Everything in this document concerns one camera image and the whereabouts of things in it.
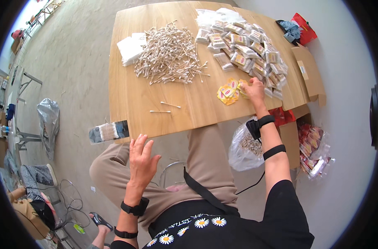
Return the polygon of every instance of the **white wall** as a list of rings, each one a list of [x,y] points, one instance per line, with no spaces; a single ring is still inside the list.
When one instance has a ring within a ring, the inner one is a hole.
[[[331,134],[331,154],[337,161],[322,182],[300,177],[297,195],[315,236],[312,248],[329,248],[359,207],[374,165],[368,113],[376,79],[367,44],[340,0],[235,2],[276,20],[291,20],[297,12],[319,37],[307,46],[321,73],[327,105],[308,105],[315,124]]]
[[[8,32],[8,36],[5,40],[4,47],[2,48],[1,54],[0,54],[0,69],[4,72],[9,72],[8,66],[11,62],[11,55],[12,50],[11,46],[13,43],[13,38],[11,37],[11,34],[15,32],[17,29],[25,29],[28,27],[26,24],[27,21],[30,20],[31,16],[34,16],[37,14],[42,7],[46,4],[46,1],[42,1],[37,3],[37,0],[29,0],[27,1],[26,6],[22,9],[22,12],[19,14],[19,16],[16,18],[15,23],[12,25],[11,30]]]

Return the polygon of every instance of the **beige pants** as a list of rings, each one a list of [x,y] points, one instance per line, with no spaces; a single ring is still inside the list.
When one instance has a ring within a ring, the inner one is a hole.
[[[222,203],[237,208],[236,187],[227,161],[224,144],[218,125],[206,126],[189,131],[188,173],[206,187]],[[129,144],[112,144],[97,157],[89,170],[92,181],[117,207],[125,196],[130,180]],[[138,222],[147,230],[162,212],[169,207],[202,197],[185,185],[178,192],[170,192],[157,186],[147,186],[144,197],[150,200],[146,212]]]

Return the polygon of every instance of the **black t-shirt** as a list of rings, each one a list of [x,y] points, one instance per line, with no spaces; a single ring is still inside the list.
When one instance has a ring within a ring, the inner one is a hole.
[[[205,200],[182,202],[167,209],[149,227],[153,238],[143,248],[310,248],[314,236],[294,187],[276,183],[261,222],[223,215]],[[134,249],[114,241],[112,249]]]

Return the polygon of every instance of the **cotton swab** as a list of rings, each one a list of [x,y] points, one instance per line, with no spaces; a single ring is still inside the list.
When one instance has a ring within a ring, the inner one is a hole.
[[[171,111],[150,111],[150,112],[168,112],[168,113],[171,113]]]
[[[166,105],[170,105],[170,106],[175,106],[175,107],[178,107],[178,108],[181,108],[180,106],[176,106],[176,105],[172,105],[172,104],[169,104],[169,103],[165,103],[165,102],[160,102],[160,103],[162,103],[162,104],[166,104]]]

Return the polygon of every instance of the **plaid pants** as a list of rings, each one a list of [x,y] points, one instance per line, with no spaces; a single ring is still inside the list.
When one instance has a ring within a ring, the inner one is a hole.
[[[40,190],[37,189],[37,182],[44,185],[53,186],[52,176],[48,167],[46,165],[22,165],[21,173],[23,182],[26,185],[27,198],[30,198],[33,201],[41,200],[45,202]]]

